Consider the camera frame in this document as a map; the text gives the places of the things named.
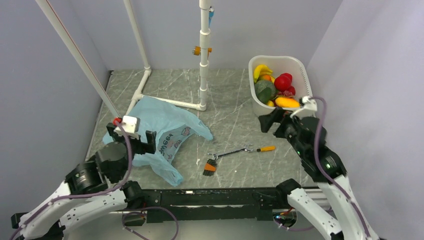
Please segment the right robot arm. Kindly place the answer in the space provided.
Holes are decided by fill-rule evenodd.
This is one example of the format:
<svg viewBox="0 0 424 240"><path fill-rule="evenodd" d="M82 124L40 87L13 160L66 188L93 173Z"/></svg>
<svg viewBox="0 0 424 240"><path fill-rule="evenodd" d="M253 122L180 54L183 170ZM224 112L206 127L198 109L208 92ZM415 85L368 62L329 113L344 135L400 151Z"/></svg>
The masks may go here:
<svg viewBox="0 0 424 240"><path fill-rule="evenodd" d="M325 195L335 216L331 216L294 179L276 186L275 200L282 207L301 213L326 240L378 240L352 192L341 158L326 145L323 119L299 118L293 112L276 108L258 118L263 133L274 123L274 136L287 140L301 160L304 171Z"/></svg>

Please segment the yellow fake banana bunch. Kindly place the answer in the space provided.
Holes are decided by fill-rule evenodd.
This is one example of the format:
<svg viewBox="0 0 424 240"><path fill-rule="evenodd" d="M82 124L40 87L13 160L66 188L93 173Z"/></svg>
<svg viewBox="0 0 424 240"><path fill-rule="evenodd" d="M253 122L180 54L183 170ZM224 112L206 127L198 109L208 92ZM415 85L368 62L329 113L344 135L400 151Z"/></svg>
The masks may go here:
<svg viewBox="0 0 424 240"><path fill-rule="evenodd" d="M273 70L271 70L267 65L260 64L253 71L253 82L256 83L260 76L271 75Z"/></svg>

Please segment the orange fake mango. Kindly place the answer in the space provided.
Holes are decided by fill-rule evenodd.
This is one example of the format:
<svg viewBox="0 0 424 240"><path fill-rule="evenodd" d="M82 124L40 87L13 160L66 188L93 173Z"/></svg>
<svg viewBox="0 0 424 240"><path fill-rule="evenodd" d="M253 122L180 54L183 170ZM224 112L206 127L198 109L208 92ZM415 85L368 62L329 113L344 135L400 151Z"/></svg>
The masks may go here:
<svg viewBox="0 0 424 240"><path fill-rule="evenodd" d="M277 97L275 100L275 105L281 108L299 108L300 103L293 98L288 97Z"/></svg>

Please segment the light blue plastic bag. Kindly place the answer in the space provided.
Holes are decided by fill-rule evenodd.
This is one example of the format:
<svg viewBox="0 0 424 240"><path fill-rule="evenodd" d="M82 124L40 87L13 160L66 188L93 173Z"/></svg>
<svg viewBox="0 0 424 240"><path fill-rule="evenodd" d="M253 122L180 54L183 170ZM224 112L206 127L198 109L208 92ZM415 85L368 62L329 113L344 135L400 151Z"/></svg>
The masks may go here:
<svg viewBox="0 0 424 240"><path fill-rule="evenodd" d="M193 113L150 96L144 96L129 112L140 119L137 133L146 142L146 131L156 132L156 152L135 154L133 167L150 166L171 186L183 182L183 176L172 166L179 148L191 135L213 140L210 129Z"/></svg>

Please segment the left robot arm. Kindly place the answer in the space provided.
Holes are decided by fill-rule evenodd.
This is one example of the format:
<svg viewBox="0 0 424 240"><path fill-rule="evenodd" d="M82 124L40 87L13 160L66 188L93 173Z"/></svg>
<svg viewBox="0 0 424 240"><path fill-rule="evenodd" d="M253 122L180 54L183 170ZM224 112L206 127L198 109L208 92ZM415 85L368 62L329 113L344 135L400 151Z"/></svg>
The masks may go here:
<svg viewBox="0 0 424 240"><path fill-rule="evenodd" d="M11 217L12 240L61 240L66 232L118 210L144 204L141 186L129 180L136 154L156 151L156 132L110 130L113 141L88 161L78 164L39 206Z"/></svg>

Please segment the dark green fake cucumber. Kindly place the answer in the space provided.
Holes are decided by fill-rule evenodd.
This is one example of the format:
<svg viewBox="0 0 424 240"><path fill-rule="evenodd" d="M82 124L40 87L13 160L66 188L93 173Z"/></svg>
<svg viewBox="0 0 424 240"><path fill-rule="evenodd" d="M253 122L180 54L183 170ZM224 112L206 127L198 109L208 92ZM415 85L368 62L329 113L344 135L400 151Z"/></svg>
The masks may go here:
<svg viewBox="0 0 424 240"><path fill-rule="evenodd" d="M256 94L257 99L263 103L267 104L273 98L273 90L269 87L264 88L259 93Z"/></svg>

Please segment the large red fake apple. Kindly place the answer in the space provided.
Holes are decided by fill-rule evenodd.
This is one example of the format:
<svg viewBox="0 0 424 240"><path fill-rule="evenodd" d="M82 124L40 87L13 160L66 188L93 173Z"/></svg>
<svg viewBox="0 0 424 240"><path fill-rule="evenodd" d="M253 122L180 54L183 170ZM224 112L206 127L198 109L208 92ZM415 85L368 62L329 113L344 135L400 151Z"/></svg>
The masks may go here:
<svg viewBox="0 0 424 240"><path fill-rule="evenodd" d="M284 92L292 85L292 80L286 75L280 75L273 84L278 91Z"/></svg>

